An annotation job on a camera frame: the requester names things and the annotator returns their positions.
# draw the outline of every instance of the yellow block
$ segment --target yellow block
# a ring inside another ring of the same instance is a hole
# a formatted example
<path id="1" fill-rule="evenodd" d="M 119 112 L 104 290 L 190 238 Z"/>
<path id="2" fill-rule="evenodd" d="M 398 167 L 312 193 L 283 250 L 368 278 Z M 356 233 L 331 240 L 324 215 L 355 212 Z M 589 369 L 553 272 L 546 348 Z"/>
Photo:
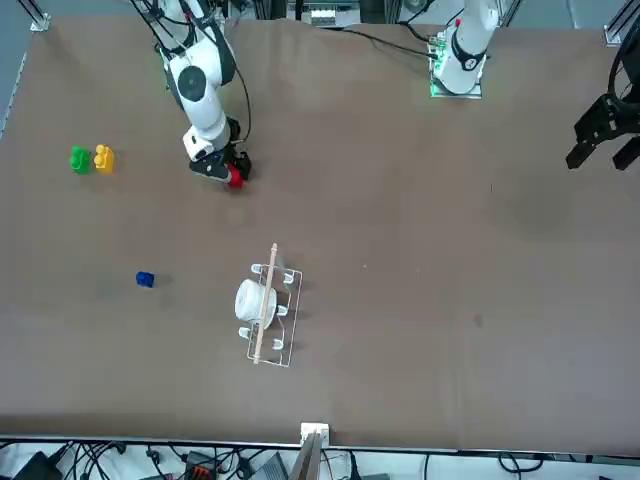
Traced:
<path id="1" fill-rule="evenodd" d="M 98 145 L 96 147 L 96 156 L 93 159 L 93 163 L 96 164 L 96 170 L 105 175 L 111 175 L 113 173 L 113 150 L 106 145 Z"/>

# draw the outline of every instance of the brown tabletop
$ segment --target brown tabletop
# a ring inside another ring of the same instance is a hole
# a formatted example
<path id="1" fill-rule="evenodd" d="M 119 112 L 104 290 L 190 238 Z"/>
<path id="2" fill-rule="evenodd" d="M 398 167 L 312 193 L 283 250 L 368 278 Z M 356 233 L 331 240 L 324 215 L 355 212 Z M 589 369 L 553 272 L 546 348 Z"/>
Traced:
<path id="1" fill-rule="evenodd" d="M 0 430 L 638 453 L 638 175 L 612 145 L 564 162 L 600 32 L 499 30 L 471 101 L 367 39 L 240 22 L 255 176 L 230 194 L 189 171 L 138 18 L 54 20 L 0 145 Z M 74 174 L 98 143 L 116 173 Z M 245 358 L 233 311 L 273 241 L 305 274 L 289 369 Z"/>

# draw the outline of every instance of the toy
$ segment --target toy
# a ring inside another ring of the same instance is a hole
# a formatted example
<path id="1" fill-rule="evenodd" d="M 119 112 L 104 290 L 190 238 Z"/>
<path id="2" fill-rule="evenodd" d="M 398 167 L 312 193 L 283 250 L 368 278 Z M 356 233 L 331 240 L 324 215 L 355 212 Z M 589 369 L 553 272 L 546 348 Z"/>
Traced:
<path id="1" fill-rule="evenodd" d="M 136 283 L 141 287 L 153 288 L 153 280 L 155 275 L 149 272 L 138 272 L 136 274 Z"/>
<path id="2" fill-rule="evenodd" d="M 71 170 L 78 175 L 89 173 L 89 150 L 79 147 L 78 145 L 73 145 L 71 147 L 69 165 L 71 165 Z"/>
<path id="3" fill-rule="evenodd" d="M 93 163 L 96 164 L 96 169 L 105 175 L 111 175 L 113 173 L 113 150 L 106 145 L 98 145 L 96 147 L 96 156 L 93 159 Z"/>

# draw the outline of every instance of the green block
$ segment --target green block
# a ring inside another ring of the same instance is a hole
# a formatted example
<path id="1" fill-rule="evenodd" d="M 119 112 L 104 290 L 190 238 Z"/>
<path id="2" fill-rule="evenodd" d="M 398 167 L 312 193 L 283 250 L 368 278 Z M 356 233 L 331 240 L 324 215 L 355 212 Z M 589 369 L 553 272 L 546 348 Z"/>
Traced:
<path id="1" fill-rule="evenodd" d="M 71 170 L 78 175 L 89 173 L 89 150 L 79 147 L 78 145 L 71 147 L 69 165 L 71 165 Z"/>

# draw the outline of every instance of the white mug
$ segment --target white mug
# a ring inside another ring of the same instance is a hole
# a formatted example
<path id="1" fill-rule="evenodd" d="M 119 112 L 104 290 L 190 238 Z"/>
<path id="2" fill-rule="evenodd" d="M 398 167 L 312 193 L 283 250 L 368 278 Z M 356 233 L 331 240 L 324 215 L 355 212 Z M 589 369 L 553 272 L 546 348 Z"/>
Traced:
<path id="1" fill-rule="evenodd" d="M 260 322 L 260 310 L 264 299 L 265 286 L 247 278 L 240 284 L 236 293 L 236 317 L 238 320 L 257 324 Z M 269 302 L 267 303 L 267 318 L 264 328 L 268 328 L 273 322 L 273 316 L 278 308 L 278 295 L 276 289 L 269 292 Z"/>

